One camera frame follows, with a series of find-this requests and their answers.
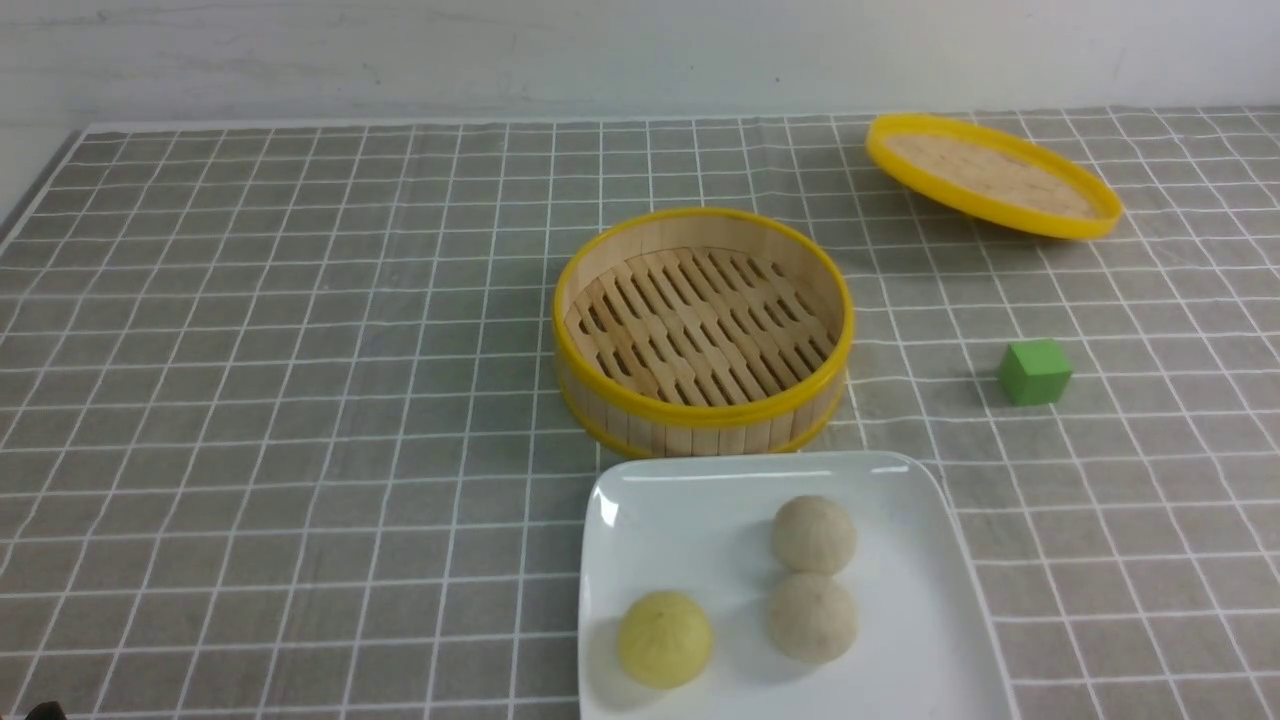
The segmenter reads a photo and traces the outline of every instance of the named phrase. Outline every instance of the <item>bamboo steamer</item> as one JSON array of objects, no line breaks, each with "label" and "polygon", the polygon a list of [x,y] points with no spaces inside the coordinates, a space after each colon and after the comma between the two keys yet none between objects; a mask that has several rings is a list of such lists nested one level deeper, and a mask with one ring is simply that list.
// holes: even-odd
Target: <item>bamboo steamer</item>
[{"label": "bamboo steamer", "polygon": [[552,313],[564,402],[632,457],[794,451],[845,391],[854,306],[840,270],[750,213],[609,229],[570,260]]}]

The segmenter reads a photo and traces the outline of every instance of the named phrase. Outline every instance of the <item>grid tablecloth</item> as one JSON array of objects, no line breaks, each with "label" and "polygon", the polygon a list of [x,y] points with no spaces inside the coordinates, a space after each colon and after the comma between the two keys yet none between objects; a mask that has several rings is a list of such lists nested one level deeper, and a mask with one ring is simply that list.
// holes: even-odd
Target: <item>grid tablecloth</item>
[{"label": "grid tablecloth", "polygon": [[[549,288],[705,204],[845,272],[814,447],[929,466],[1023,717],[1280,716],[1280,109],[975,119],[1128,218],[975,223],[876,169],[868,117],[91,129],[0,254],[0,711],[576,716],[618,459],[556,395]],[[1071,357],[1055,406],[995,386],[1024,337]]]}]

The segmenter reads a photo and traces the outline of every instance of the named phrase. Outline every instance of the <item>square plate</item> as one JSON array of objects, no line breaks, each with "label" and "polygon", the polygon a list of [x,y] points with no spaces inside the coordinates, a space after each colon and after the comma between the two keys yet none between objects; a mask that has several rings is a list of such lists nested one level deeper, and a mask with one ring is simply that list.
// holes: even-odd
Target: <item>square plate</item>
[{"label": "square plate", "polygon": [[[859,637],[819,667],[782,656],[764,629],[785,575],[769,524],[797,495],[840,502],[858,528],[858,552],[836,579],[858,603]],[[716,632],[703,675],[666,693],[631,682],[614,655],[623,612],[659,589],[687,593]],[[591,492],[579,600],[584,720],[1014,716],[956,524],[928,470],[901,455],[617,465]]]}]

